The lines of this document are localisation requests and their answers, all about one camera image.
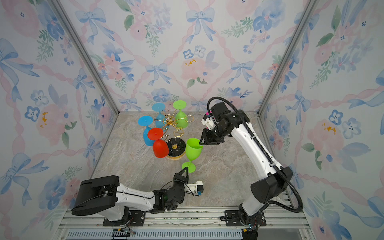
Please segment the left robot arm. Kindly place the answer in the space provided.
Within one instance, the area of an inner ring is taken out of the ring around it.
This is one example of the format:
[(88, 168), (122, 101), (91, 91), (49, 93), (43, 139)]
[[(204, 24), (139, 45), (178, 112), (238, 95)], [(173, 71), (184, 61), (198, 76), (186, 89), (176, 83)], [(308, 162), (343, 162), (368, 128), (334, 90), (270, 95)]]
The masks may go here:
[(120, 177), (107, 176), (81, 182), (74, 216), (102, 215), (113, 224), (125, 224), (132, 217), (130, 210), (161, 214), (176, 210), (184, 202), (186, 195), (199, 197), (204, 192), (203, 182), (189, 184), (187, 167), (175, 173), (173, 184), (150, 192), (135, 190), (120, 183)]

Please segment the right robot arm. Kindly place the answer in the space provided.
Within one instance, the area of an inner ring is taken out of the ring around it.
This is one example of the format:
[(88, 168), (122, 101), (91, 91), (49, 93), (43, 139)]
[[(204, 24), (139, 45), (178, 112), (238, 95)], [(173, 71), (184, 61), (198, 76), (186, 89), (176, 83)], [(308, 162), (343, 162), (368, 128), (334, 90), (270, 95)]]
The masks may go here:
[[(227, 222), (237, 222), (244, 226), (260, 226), (263, 211), (269, 205), (277, 205), (293, 213), (303, 209), (301, 197), (291, 183), (293, 171), (283, 167), (265, 148), (255, 133), (247, 115), (238, 110), (224, 98), (216, 97), (218, 103), (207, 107), (207, 114), (202, 119), (205, 129), (199, 144), (219, 145), (224, 143), (225, 137), (233, 137), (241, 145), (253, 163), (259, 180), (251, 184), (251, 192), (239, 206), (236, 217), (225, 216)], [(275, 197), (290, 188), (298, 199), (298, 207), (293, 208), (274, 200)]]

